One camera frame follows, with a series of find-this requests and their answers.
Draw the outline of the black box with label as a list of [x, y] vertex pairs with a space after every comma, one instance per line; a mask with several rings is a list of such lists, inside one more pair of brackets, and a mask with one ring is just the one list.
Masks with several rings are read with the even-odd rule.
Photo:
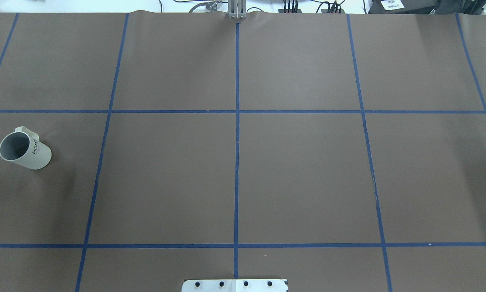
[[430, 14], [439, 0], [373, 0], [367, 14]]

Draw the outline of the white mug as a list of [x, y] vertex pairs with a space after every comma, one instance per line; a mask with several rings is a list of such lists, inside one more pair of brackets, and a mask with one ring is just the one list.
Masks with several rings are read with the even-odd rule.
[[21, 126], [2, 139], [0, 157], [30, 170], [40, 170], [51, 161], [52, 151], [37, 133]]

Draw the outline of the white pedestal base plate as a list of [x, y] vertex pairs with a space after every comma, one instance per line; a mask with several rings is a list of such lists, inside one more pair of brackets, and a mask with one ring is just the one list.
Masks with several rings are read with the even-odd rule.
[[287, 292], [286, 279], [191, 279], [182, 292]]

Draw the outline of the aluminium frame post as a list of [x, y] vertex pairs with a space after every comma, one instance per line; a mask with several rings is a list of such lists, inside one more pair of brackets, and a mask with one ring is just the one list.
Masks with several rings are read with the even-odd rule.
[[246, 0], [228, 0], [227, 16], [229, 19], [245, 19], [247, 17]]

